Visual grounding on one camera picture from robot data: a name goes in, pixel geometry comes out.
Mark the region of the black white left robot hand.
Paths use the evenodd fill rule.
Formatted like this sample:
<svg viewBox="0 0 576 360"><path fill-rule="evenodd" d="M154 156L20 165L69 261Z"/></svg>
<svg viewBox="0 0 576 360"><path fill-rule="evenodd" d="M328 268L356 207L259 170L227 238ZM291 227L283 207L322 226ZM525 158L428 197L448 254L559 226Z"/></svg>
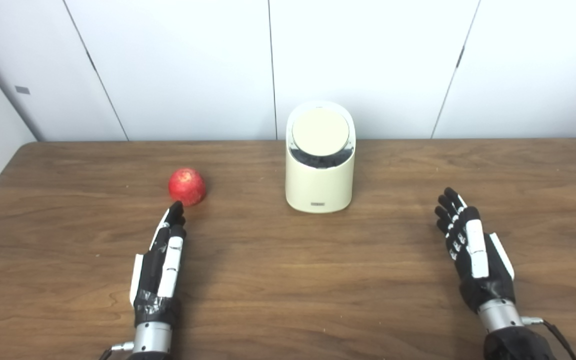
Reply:
<svg viewBox="0 0 576 360"><path fill-rule="evenodd" d="M155 229L149 249L135 255L129 298L134 325L162 322L174 328L181 317L176 296L186 239L184 206L174 202Z"/></svg>

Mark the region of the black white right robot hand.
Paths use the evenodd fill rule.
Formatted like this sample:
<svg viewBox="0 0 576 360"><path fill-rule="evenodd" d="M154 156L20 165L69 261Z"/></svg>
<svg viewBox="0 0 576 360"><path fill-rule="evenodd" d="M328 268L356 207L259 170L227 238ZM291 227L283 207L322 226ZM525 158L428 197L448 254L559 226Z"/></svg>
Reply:
<svg viewBox="0 0 576 360"><path fill-rule="evenodd" d="M514 267L496 233L486 233L477 207L452 187L438 197L436 226L454 262L462 300L474 312L493 300L516 303Z"/></svg>

